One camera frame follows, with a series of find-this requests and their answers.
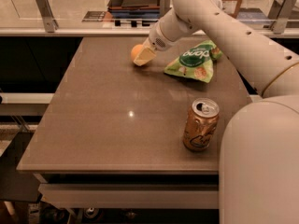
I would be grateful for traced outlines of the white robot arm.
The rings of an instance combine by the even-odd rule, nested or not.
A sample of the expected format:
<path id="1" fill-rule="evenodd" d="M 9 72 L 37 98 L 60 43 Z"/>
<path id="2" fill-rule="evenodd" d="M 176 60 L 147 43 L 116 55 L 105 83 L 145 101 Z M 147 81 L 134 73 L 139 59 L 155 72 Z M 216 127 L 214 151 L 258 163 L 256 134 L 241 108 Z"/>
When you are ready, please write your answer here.
<path id="1" fill-rule="evenodd" d="M 220 0 L 173 0 L 133 61 L 145 64 L 198 30 L 261 96 L 221 141 L 220 224 L 299 224 L 299 56 L 224 13 Z"/>

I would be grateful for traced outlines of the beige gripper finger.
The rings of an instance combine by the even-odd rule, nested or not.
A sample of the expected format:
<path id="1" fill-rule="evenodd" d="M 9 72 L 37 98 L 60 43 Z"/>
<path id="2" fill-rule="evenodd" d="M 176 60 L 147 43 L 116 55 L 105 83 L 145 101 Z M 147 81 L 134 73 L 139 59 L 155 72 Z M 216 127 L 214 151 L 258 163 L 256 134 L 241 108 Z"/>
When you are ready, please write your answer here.
<path id="1" fill-rule="evenodd" d="M 136 56 L 135 60 L 133 61 L 134 64 L 137 66 L 142 66 L 152 59 L 154 59 L 156 53 L 149 47 L 144 47 L 139 51 L 138 55 Z"/>

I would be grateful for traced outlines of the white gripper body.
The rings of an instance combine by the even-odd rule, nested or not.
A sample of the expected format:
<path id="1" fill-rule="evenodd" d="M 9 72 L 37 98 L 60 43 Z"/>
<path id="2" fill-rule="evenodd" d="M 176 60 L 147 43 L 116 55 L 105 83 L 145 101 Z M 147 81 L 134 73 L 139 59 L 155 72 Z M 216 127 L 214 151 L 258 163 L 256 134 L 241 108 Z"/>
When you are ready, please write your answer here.
<path id="1" fill-rule="evenodd" d="M 160 25 L 155 23 L 149 31 L 148 38 L 143 46 L 151 50 L 166 51 L 171 48 L 172 43 L 163 35 Z"/>

